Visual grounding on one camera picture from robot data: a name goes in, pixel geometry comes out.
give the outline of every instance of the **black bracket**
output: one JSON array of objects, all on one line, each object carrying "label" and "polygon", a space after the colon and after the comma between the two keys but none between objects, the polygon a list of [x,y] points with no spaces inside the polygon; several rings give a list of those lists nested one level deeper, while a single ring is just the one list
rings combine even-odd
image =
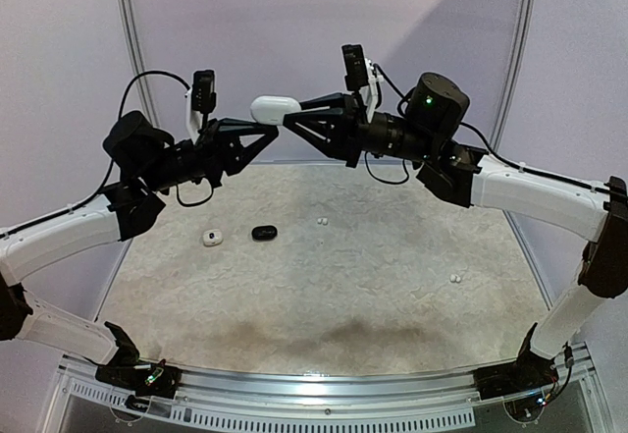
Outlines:
[{"label": "black bracket", "polygon": [[[275,126],[240,119],[221,119],[213,124],[215,124],[213,127],[216,127],[216,130],[209,136],[212,137],[219,159],[223,161],[223,168],[227,176],[236,175],[242,171],[279,136],[279,130]],[[259,135],[259,137],[248,145],[242,145],[239,140],[241,137],[253,135]],[[201,137],[195,145],[201,153],[204,144],[202,137],[201,131]]]},{"label": "black bracket", "polygon": [[286,114],[284,127],[329,158],[355,168],[362,153],[357,136],[362,107],[352,95],[334,93],[300,103],[302,112]]},{"label": "black bracket", "polygon": [[192,83],[192,110],[208,115],[216,108],[216,92],[214,84],[216,75],[213,70],[194,72]]},{"label": "black bracket", "polygon": [[608,214],[598,241],[585,246],[578,284],[599,298],[616,298],[628,289],[628,203],[623,180],[611,176],[606,185]]},{"label": "black bracket", "polygon": [[166,204],[154,192],[133,184],[114,183],[102,191],[109,199],[109,210],[116,212],[120,241],[150,230]]},{"label": "black bracket", "polygon": [[362,45],[343,45],[342,58],[346,69],[346,76],[344,77],[346,89],[358,92],[361,87],[368,86],[369,77],[366,72],[366,59]]},{"label": "black bracket", "polygon": [[475,387],[483,401],[540,389],[558,379],[553,359],[545,359],[530,350],[530,340],[536,327],[535,323],[514,361],[480,367],[473,371]]},{"label": "black bracket", "polygon": [[449,140],[437,159],[426,157],[416,178],[438,199],[469,207],[473,177],[481,171],[478,163],[486,154],[482,148]]},{"label": "black bracket", "polygon": [[134,391],[138,397],[156,396],[173,399],[181,382],[182,371],[165,360],[141,361],[129,335],[117,325],[105,322],[116,337],[118,351],[107,365],[98,366],[96,380]]},{"label": "black bracket", "polygon": [[0,341],[16,338],[25,319],[32,314],[32,308],[26,303],[22,284],[8,287],[0,274]]}]

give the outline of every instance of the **metal frame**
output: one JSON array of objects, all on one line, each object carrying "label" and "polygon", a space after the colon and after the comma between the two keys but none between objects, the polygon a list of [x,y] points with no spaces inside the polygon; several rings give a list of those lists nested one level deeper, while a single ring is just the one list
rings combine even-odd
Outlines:
[{"label": "metal frame", "polygon": [[120,267],[122,263],[125,261],[127,257],[127,253],[129,252],[129,248],[131,248],[131,244],[133,243],[133,239],[127,240],[123,242],[123,248],[118,257],[116,258],[116,263],[109,273],[109,277],[107,278],[107,282],[105,283],[104,289],[101,291],[101,296],[98,298],[98,307],[94,312],[92,312],[91,320],[98,320],[100,316],[100,312],[102,311],[102,307],[105,305],[105,300],[107,300],[107,296],[111,292],[111,288],[114,285],[114,281],[116,280],[116,276],[118,276],[118,272],[120,271]]},{"label": "metal frame", "polygon": [[532,6],[534,0],[521,0],[519,5],[518,22],[515,28],[514,37],[512,39],[512,47],[510,49],[510,61],[508,67],[508,74],[506,76],[506,82],[503,85],[503,91],[501,93],[501,101],[499,102],[499,108],[497,109],[497,120],[489,142],[493,149],[499,147],[501,137],[506,125],[506,118],[514,97],[514,89],[517,84],[517,78],[519,76],[519,70],[521,69],[521,61],[523,59],[523,52],[526,44],[526,38],[528,36],[528,30],[530,28],[530,21],[532,19]]},{"label": "metal frame", "polygon": [[[129,60],[131,61],[131,68],[133,75],[135,76],[146,71],[146,66],[141,53],[132,1],[118,0],[118,7],[120,8],[120,16],[125,33],[125,41],[127,42],[127,49],[129,50]],[[137,81],[137,92],[139,94],[141,107],[144,110],[144,115],[154,127],[159,128],[159,118],[157,116],[155,103],[150,93],[148,78],[140,78]]]},{"label": "metal frame", "polygon": [[[594,431],[610,432],[609,414],[589,352],[574,347],[574,385],[583,390]],[[566,370],[558,365],[560,377]],[[110,406],[120,414],[130,392],[94,381],[95,367],[64,356],[45,433],[57,432],[71,396]],[[382,433],[451,431],[475,425],[482,401],[473,368],[410,375],[330,377],[247,374],[185,367],[172,400],[153,398],[146,418],[223,432]],[[526,392],[507,400],[529,396]]]}]

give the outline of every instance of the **cylindrical motor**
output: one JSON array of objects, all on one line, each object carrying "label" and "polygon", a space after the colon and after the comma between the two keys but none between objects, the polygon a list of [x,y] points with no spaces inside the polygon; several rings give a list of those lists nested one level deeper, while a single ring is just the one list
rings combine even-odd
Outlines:
[{"label": "cylindrical motor", "polygon": [[164,149],[159,158],[141,173],[152,190],[165,190],[188,181],[199,182],[205,170],[191,140]]},{"label": "cylindrical motor", "polygon": [[422,161],[429,143],[425,135],[414,130],[405,120],[379,112],[375,113],[370,124],[361,124],[358,133],[364,151],[410,161]]},{"label": "cylindrical motor", "polygon": [[424,73],[412,92],[405,109],[405,119],[417,128],[441,135],[441,140],[455,134],[469,107],[469,96],[448,78]]}]

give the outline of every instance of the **vent grille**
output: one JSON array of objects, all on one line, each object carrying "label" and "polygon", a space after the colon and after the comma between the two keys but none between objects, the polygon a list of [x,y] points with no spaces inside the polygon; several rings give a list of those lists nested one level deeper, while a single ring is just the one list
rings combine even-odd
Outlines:
[{"label": "vent grille", "polygon": [[472,408],[402,420],[250,420],[212,414],[196,408],[173,407],[171,420],[221,432],[241,433],[414,433],[452,431],[475,426]]},{"label": "vent grille", "polygon": [[[125,408],[125,394],[109,387],[73,379],[72,394],[97,404]],[[145,414],[148,418],[226,433],[415,433],[453,431],[475,426],[473,408],[463,407],[445,413],[407,416],[391,420],[282,420],[244,417],[210,412],[195,406],[172,406],[170,417]]]},{"label": "vent grille", "polygon": [[72,394],[98,404],[121,406],[123,409],[125,409],[125,400],[127,399],[126,396],[111,392],[111,389],[106,387],[94,386],[77,380],[72,382]]}]

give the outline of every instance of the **black cable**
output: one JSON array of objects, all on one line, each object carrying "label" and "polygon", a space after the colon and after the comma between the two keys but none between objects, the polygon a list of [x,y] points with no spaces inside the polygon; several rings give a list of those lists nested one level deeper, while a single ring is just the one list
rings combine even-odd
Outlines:
[{"label": "black cable", "polygon": [[382,87],[380,86],[379,81],[375,83],[375,87],[377,88],[377,104],[375,105],[375,108],[378,109],[382,105],[383,100]]},{"label": "black cable", "polygon": [[403,185],[409,181],[410,174],[408,173],[408,169],[405,166],[405,160],[401,161],[401,165],[403,166],[403,172],[405,173],[405,178],[403,178],[401,181],[388,181],[388,180],[383,180],[382,178],[378,178],[377,176],[373,174],[373,172],[371,171],[371,167],[369,166],[369,160],[367,158],[368,154],[369,154],[368,151],[364,152],[364,164],[366,165],[366,171],[369,172],[369,175],[371,175],[371,178],[373,178],[375,181],[379,181],[380,183],[383,183],[385,185],[392,185],[392,186]]},{"label": "black cable", "polygon": [[[140,78],[146,77],[148,75],[160,75],[160,76],[163,76],[163,77],[172,78],[172,79],[177,80],[178,82],[180,82],[185,87],[186,91],[189,90],[189,84],[187,84],[187,81],[185,81],[183,78],[179,77],[178,75],[175,75],[174,73],[164,72],[162,70],[148,70],[146,72],[142,72],[139,75],[136,75],[129,82],[129,84],[127,84],[127,88],[125,89],[125,92],[124,92],[124,94],[122,96],[122,100],[120,101],[120,108],[118,109],[118,119],[117,119],[117,121],[120,121],[120,119],[122,119],[122,115],[123,115],[123,112],[125,110],[125,103],[127,102],[127,97],[129,96],[129,92],[131,91],[131,87],[134,85],[134,83],[137,80],[139,80]],[[21,224],[21,225],[19,225],[17,227],[14,227],[13,229],[9,230],[5,235],[7,235],[7,236],[14,235],[17,232],[21,232],[22,230],[29,229],[30,227],[33,227],[35,225],[43,224],[44,222],[47,222],[47,221],[52,220],[52,219],[55,219],[57,217],[61,217],[62,215],[69,214],[70,212],[74,212],[75,210],[80,209],[81,207],[84,207],[89,202],[91,202],[94,198],[96,198],[96,196],[107,185],[107,182],[109,181],[109,178],[111,177],[111,172],[113,171],[113,168],[114,168],[114,161],[111,160],[109,162],[109,167],[107,168],[107,172],[105,173],[105,178],[102,180],[102,182],[100,183],[98,188],[89,197],[85,198],[81,202],[73,205],[70,208],[62,209],[62,210],[59,210],[59,211],[54,212],[52,214],[44,215],[42,217],[39,217],[37,219],[31,220],[31,221],[26,222],[24,224]]]},{"label": "black cable", "polygon": [[401,109],[401,106],[403,105],[404,102],[409,102],[410,101],[410,97],[412,96],[413,92],[414,92],[414,87],[412,89],[410,89],[408,92],[406,92],[405,95],[401,99],[399,99],[399,102],[396,103],[396,112],[403,119],[405,119],[406,117],[405,117],[405,111],[403,109]]},{"label": "black cable", "polygon": [[563,391],[566,389],[567,384],[569,384],[569,381],[571,380],[571,372],[572,371],[573,371],[573,366],[569,366],[569,370],[567,371],[567,377],[565,378],[565,382],[562,383],[562,386],[560,386],[560,389],[558,389],[558,392],[556,392],[556,395],[555,396],[551,396],[549,398],[549,400],[546,402],[546,406],[548,406],[553,401],[558,399],[558,396],[560,396],[560,394],[562,394]]},{"label": "black cable", "polygon": [[400,98],[403,98],[404,94],[401,92],[401,90],[396,87],[396,85],[393,83],[393,81],[389,78],[389,76],[384,72],[384,70],[382,70],[382,67],[380,67],[377,63],[375,63],[373,65],[375,67],[375,69],[380,72],[382,74],[382,76],[384,77],[384,80],[386,80],[386,82],[389,84],[389,86],[394,90],[394,92],[397,93],[397,95]]},{"label": "black cable", "polygon": [[199,200],[197,202],[183,202],[181,200],[181,196],[179,195],[179,185],[177,185],[177,202],[181,207],[198,207],[199,205],[203,205],[209,202],[209,199],[214,196],[214,187],[211,186],[211,184],[209,186],[211,188],[211,192],[209,193],[209,196],[205,197],[203,200]]},{"label": "black cable", "polygon": [[501,163],[503,163],[505,165],[508,165],[508,166],[514,168],[515,170],[521,170],[521,171],[523,171],[525,173],[530,173],[531,175],[540,176],[542,178],[548,178],[550,180],[560,181],[562,183],[567,183],[568,185],[577,186],[578,188],[594,190],[596,192],[601,192],[603,194],[610,194],[610,190],[608,190],[608,189],[595,188],[595,187],[592,187],[591,185],[589,185],[587,183],[582,183],[581,181],[574,180],[573,178],[567,178],[566,176],[556,175],[554,173],[550,173],[550,172],[547,172],[547,171],[536,170],[534,168],[528,168],[528,167],[519,166],[517,163],[514,163],[514,162],[512,162],[510,160],[507,160],[506,158],[503,158],[503,157],[499,156],[499,154],[496,151],[493,150],[493,148],[491,147],[491,144],[489,143],[487,138],[484,136],[484,134],[482,134],[477,128],[475,128],[474,126],[472,126],[470,124],[466,124],[464,122],[460,123],[460,125],[462,127],[466,127],[470,131],[474,132],[480,138],[480,140],[484,143],[484,145],[487,147],[489,152],[491,152],[491,154],[497,160],[499,160]]}]

